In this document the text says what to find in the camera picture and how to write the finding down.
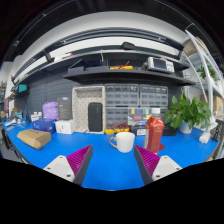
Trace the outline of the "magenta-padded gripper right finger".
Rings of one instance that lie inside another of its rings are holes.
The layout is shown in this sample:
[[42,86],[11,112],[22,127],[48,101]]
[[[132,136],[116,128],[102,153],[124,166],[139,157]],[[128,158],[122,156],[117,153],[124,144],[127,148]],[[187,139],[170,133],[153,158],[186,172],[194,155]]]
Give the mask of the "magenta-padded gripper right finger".
[[145,185],[181,170],[181,167],[169,156],[159,157],[138,145],[134,146],[134,156]]

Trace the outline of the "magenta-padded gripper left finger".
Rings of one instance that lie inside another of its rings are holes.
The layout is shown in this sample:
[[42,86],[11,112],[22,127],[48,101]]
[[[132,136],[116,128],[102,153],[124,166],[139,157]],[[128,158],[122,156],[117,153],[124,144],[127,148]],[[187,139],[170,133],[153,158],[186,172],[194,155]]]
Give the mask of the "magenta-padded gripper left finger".
[[68,156],[59,155],[44,170],[81,186],[92,156],[93,147],[88,145]]

